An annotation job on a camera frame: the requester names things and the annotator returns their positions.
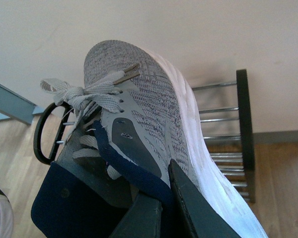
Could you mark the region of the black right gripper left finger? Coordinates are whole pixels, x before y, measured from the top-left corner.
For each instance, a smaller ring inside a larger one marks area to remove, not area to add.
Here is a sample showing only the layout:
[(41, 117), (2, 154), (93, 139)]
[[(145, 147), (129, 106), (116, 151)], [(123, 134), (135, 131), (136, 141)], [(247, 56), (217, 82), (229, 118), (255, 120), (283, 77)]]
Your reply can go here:
[(114, 229), (111, 238), (158, 238), (162, 205), (144, 193), (138, 193), (131, 208)]

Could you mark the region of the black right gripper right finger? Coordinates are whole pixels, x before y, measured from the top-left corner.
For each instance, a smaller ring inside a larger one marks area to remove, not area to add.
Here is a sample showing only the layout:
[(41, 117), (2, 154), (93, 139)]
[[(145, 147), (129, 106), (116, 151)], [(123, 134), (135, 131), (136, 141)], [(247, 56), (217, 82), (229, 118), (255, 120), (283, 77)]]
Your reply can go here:
[(175, 199), (176, 238), (238, 238), (240, 235), (211, 207), (174, 159), (168, 166)]

